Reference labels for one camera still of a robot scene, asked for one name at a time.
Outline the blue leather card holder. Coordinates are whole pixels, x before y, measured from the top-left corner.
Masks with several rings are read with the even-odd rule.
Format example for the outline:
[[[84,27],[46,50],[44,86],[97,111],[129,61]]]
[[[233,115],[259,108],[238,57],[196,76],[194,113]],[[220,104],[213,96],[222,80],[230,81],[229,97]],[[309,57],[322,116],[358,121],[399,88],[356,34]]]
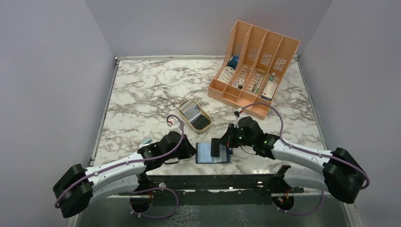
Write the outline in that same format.
[[[227,164],[231,161],[233,154],[232,148],[219,145],[219,148],[213,148],[211,142],[196,143],[196,164]]]

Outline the dark grey credit card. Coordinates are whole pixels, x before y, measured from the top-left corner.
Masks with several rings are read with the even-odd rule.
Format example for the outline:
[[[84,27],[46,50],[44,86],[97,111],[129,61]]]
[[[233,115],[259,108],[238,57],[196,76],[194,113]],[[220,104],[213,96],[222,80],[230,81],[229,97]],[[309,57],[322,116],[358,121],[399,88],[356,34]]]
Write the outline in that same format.
[[[220,139],[218,138],[211,139],[210,155],[212,157],[220,157]]]

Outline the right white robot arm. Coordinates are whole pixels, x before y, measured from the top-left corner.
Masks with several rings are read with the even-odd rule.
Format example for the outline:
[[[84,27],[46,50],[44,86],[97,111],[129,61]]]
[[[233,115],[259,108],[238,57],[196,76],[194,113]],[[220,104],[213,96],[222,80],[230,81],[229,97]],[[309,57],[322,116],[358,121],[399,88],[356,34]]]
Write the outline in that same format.
[[[302,166],[290,167],[273,179],[278,192],[295,187],[314,188],[352,204],[366,181],[364,170],[347,150],[317,150],[286,143],[278,135],[264,133],[250,116],[240,119],[238,125],[229,124],[220,144],[229,148],[248,146],[258,156]]]

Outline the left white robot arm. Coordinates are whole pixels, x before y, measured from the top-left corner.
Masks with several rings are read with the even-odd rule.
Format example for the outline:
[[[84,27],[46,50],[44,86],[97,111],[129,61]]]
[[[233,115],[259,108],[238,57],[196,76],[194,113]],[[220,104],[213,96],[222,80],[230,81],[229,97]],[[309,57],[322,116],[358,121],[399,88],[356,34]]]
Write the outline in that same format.
[[[64,218],[84,211],[96,200],[135,191],[145,193],[152,183],[146,175],[170,159],[188,159],[196,154],[185,134],[169,132],[160,141],[141,147],[137,152],[111,163],[84,168],[71,166],[53,186],[55,207]]]

